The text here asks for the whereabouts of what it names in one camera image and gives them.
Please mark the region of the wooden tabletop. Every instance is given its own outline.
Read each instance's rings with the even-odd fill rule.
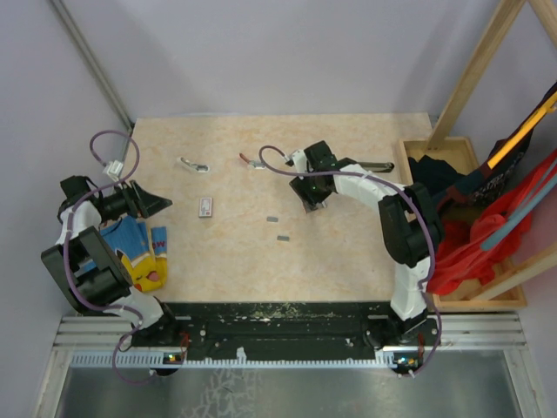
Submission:
[[[248,170],[238,154],[257,158],[262,145],[291,153],[324,139],[337,158],[394,162],[400,138],[430,131],[425,113],[139,119],[133,178],[173,201],[148,219],[168,228],[169,277],[153,294],[172,301],[389,300],[393,261],[376,213],[332,195],[326,209],[305,214],[290,178]],[[178,157],[211,170],[189,171]],[[272,152],[268,160],[287,168]],[[396,168],[382,176],[399,181]],[[203,197],[213,199],[211,218],[198,217]]]

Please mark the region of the floor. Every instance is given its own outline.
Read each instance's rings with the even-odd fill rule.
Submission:
[[[169,240],[169,278],[154,294],[176,301],[390,300],[393,262],[371,209],[333,195],[326,209],[306,215],[289,178],[248,170],[238,154],[257,158],[267,144],[292,153],[324,139],[338,158],[394,162],[399,139],[430,131],[425,113],[139,119],[134,179],[174,202],[149,218],[168,227]],[[211,170],[188,171],[178,157]],[[287,168],[272,153],[268,159]],[[129,167],[133,155],[126,161]],[[397,169],[385,178],[399,181]],[[211,218],[198,217],[202,197],[213,198]]]
[[[109,368],[71,369],[57,418],[513,418],[517,405],[502,353],[439,352],[415,380],[389,370],[191,369],[137,388]]]

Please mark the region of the wooden crate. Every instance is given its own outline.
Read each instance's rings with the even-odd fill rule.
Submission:
[[[447,138],[439,149],[427,150],[426,141],[424,139],[401,139],[397,145],[395,155],[399,166],[400,179],[404,184],[413,183],[408,157],[419,160],[425,154],[431,158],[444,159],[457,172],[468,174],[479,166],[476,154],[473,151],[470,140],[465,137]],[[461,219],[467,222],[473,222],[480,215],[481,210],[478,208],[453,208],[444,219]],[[496,275],[501,275],[505,271],[513,268],[513,262],[509,259],[495,266]],[[516,310],[526,306],[526,298],[522,292],[520,285],[513,287],[493,298],[492,300],[466,300],[466,296],[474,290],[482,288],[479,280],[465,280],[460,284],[459,288],[454,292],[439,296],[433,295],[435,305],[442,312],[478,312],[478,311],[508,311]]]

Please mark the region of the red cloth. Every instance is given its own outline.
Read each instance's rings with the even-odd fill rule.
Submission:
[[[470,227],[462,221],[443,221],[446,237],[436,255],[435,274],[427,284],[427,291],[448,294],[467,279],[479,279],[482,285],[495,278],[493,265],[515,253],[520,246],[520,236],[530,229],[532,214],[529,213],[496,247],[488,251],[480,248],[481,243],[500,229],[507,220],[507,214],[522,202],[543,174],[557,158],[553,151],[522,182],[495,200]],[[543,186],[557,167],[546,177]]]

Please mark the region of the purple cable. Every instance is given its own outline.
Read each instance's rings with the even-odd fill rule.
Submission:
[[[421,290],[422,288],[425,287],[425,284],[427,284],[427,282],[433,277],[433,273],[435,272],[435,248],[433,247],[432,237],[431,237],[429,231],[427,230],[426,222],[424,221],[424,218],[421,216],[421,213],[419,213],[419,210],[416,207],[416,205],[412,202],[412,199],[410,199],[404,193],[404,191],[402,191],[399,187],[397,187],[393,183],[391,183],[389,181],[386,181],[386,180],[383,180],[383,179],[380,179],[379,177],[372,177],[372,176],[369,176],[369,175],[368,176],[362,176],[361,172],[340,172],[340,171],[336,171],[336,172],[333,172],[333,171],[331,171],[331,172],[287,172],[285,170],[280,170],[278,168],[275,168],[275,167],[271,166],[269,163],[267,163],[265,161],[265,159],[263,158],[263,151],[264,150],[273,150],[275,152],[278,152],[283,158],[285,158],[286,155],[279,148],[277,148],[276,146],[273,146],[273,145],[265,145],[265,146],[262,146],[259,149],[259,159],[261,160],[261,163],[263,163],[263,165],[265,167],[267,167],[269,170],[271,170],[272,172],[276,172],[277,174],[282,174],[284,176],[290,176],[290,177],[353,176],[353,177],[360,177],[362,179],[368,179],[368,180],[374,181],[376,183],[380,183],[382,185],[385,185],[385,186],[390,187],[391,189],[393,189],[408,204],[408,206],[410,207],[412,212],[416,215],[416,219],[418,220],[419,226],[420,226],[422,232],[424,233],[424,236],[426,237],[427,251],[429,252],[429,258],[430,258],[430,264],[429,264],[429,270],[427,272],[427,276],[424,279],[422,279],[418,282],[418,286],[419,286],[419,289],[420,289],[420,292],[421,292],[421,296],[422,296],[422,298],[424,298],[424,302],[426,303],[426,305],[428,305],[430,307],[433,307],[433,311],[435,312],[435,315],[437,316],[437,322],[438,322],[437,338],[436,338],[435,342],[433,343],[432,351],[427,356],[427,358],[424,360],[424,363],[421,365],[421,367],[418,370],[416,370],[416,372],[413,374],[413,376],[416,376],[419,373],[421,373],[421,371],[427,366],[430,359],[433,357],[433,355],[437,351],[437,347],[441,343],[441,333],[442,333],[443,326],[441,324],[441,314],[439,312],[439,309],[435,306],[434,303],[430,303],[430,300],[427,298],[426,293],[423,290]]]
[[[126,333],[122,338],[120,338],[120,340],[118,341],[116,347],[114,348],[114,352],[112,353],[112,369],[116,372],[116,374],[118,375],[118,377],[120,379],[122,379],[123,381],[125,381],[126,383],[129,383],[131,385],[137,385],[137,386],[142,386],[144,384],[146,384],[148,381],[151,380],[150,376],[148,379],[145,379],[143,381],[130,381],[128,379],[126,379],[125,377],[123,377],[120,372],[117,370],[116,367],[116,356],[117,356],[117,352],[120,349],[120,347],[122,346],[122,344],[124,343],[125,339],[128,338],[129,336],[133,335],[134,333],[136,333],[139,330],[139,327],[141,327],[141,323],[143,321],[143,315],[135,308],[133,307],[126,307],[123,305],[110,305],[107,307],[101,307],[98,305],[93,305],[92,303],[90,303],[77,289],[76,284],[74,283],[73,279],[71,278],[71,267],[70,267],[70,240],[71,240],[71,235],[73,234],[73,217],[74,217],[74,213],[75,211],[81,206],[82,203],[85,202],[85,200],[87,200],[88,198],[90,198],[92,195],[101,192],[102,190],[108,189],[110,187],[114,187],[116,185],[121,185],[123,184],[127,179],[129,179],[133,173],[137,170],[138,165],[139,165],[139,147],[138,144],[136,143],[136,141],[134,141],[129,135],[127,135],[124,132],[120,132],[120,131],[113,131],[113,130],[107,130],[107,131],[101,131],[96,133],[93,138],[91,138],[91,141],[89,142],[89,148],[91,150],[91,153],[93,154],[93,157],[95,157],[95,159],[101,163],[103,166],[106,166],[106,162],[104,162],[99,156],[98,154],[95,152],[95,150],[93,149],[93,145],[95,140],[105,134],[108,133],[113,133],[116,135],[120,135],[121,137],[126,138],[128,141],[130,141],[130,143],[134,146],[134,148],[136,149],[136,161],[133,165],[133,167],[131,168],[130,172],[128,174],[126,174],[125,176],[123,176],[119,181],[115,181],[114,183],[110,183],[108,185],[103,185],[102,187],[98,187],[95,190],[91,190],[90,192],[87,192],[84,196],[81,197],[81,199],[79,199],[76,204],[71,208],[70,213],[68,214],[68,232],[66,233],[66,236],[64,237],[64,247],[63,247],[63,258],[64,258],[64,271],[66,273],[66,279],[68,280],[68,286],[71,289],[71,292],[74,294],[74,296],[76,297],[76,299],[85,307],[88,307],[90,310],[92,311],[98,311],[98,312],[103,312],[106,309],[123,309],[125,311],[128,311],[132,314],[135,314],[138,317],[138,324],[136,326],[133,327],[133,329]]]

